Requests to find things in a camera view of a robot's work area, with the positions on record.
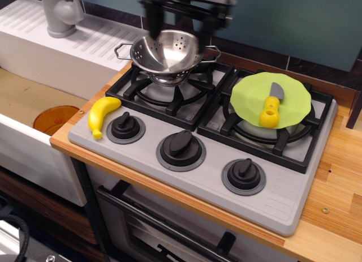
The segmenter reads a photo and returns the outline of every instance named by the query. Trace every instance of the dark tile backsplash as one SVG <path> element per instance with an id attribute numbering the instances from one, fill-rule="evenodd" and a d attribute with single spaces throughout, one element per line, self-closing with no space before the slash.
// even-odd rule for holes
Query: dark tile backsplash
<path id="1" fill-rule="evenodd" d="M 85 1 L 83 2 L 83 5 L 84 10 L 87 14 L 113 20 L 115 22 L 128 24 L 138 28 L 147 29 L 148 27 L 144 19 L 142 19 L 140 16 L 121 12 L 104 6 L 95 5 Z M 176 28 L 187 31 L 187 29 L 184 29 L 184 27 L 180 28 L 178 25 L 176 26 Z M 358 59 L 356 60 L 356 63 L 351 72 L 345 72 L 341 70 L 336 70 L 334 68 L 318 65 L 312 62 L 303 61 L 301 59 L 288 57 L 283 54 L 273 53 L 271 51 L 262 50 L 237 42 L 232 42 L 222 38 L 213 38 L 212 44 L 218 46 L 219 49 L 225 53 L 237 55 L 238 57 L 243 57 L 284 70 L 297 72 L 299 74 L 308 75 L 313 78 L 328 81 L 351 89 L 361 90 L 362 51 Z"/>
<path id="2" fill-rule="evenodd" d="M 107 20 L 113 20 L 118 23 L 128 24 L 134 27 L 142 28 L 141 17 L 121 12 L 105 6 L 95 5 L 94 3 L 83 2 L 85 12 Z"/>

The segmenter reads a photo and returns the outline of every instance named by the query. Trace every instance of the metal colander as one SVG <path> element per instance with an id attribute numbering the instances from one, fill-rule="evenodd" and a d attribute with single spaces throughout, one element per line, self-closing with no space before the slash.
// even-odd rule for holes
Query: metal colander
<path id="1" fill-rule="evenodd" d="M 118 49 L 132 45 L 130 57 L 121 57 Z M 156 40 L 150 36 L 135 42 L 124 42 L 115 48 L 118 59 L 132 60 L 135 65 L 148 73 L 150 79 L 159 85 L 178 85 L 190 75 L 199 63 L 215 63 L 221 52 L 216 46 L 206 46 L 219 52 L 213 61 L 201 61 L 204 52 L 199 53 L 197 38 L 177 30 L 163 30 Z"/>

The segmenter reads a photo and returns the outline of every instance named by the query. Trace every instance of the gray faucet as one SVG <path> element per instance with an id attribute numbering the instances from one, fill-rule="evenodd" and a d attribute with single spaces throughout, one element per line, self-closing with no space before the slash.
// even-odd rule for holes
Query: gray faucet
<path id="1" fill-rule="evenodd" d="M 65 0 L 42 0 L 48 34 L 51 37 L 61 38 L 73 34 L 75 24 L 83 20 L 84 12 L 79 0 L 67 2 Z"/>

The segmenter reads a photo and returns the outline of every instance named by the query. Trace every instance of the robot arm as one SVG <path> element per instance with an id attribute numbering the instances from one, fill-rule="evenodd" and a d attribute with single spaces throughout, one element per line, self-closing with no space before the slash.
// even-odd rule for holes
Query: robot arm
<path id="1" fill-rule="evenodd" d="M 211 8 L 203 8 L 191 4 L 191 1 L 206 3 Z M 216 30 L 227 25 L 232 19 L 230 7 L 236 5 L 236 0 L 141 0 L 149 24 L 150 35 L 156 39 L 160 34 L 164 21 L 164 11 L 180 14 L 203 23 L 199 32 L 199 47 L 209 45 L 210 38 Z"/>

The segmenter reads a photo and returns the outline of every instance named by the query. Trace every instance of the toy banana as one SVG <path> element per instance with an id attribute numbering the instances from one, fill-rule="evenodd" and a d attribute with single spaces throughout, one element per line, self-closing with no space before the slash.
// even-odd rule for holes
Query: toy banana
<path id="1" fill-rule="evenodd" d="M 96 101 L 89 112 L 88 126 L 95 139 L 102 138 L 102 125 L 105 115 L 120 107 L 121 101 L 115 97 L 103 97 Z"/>

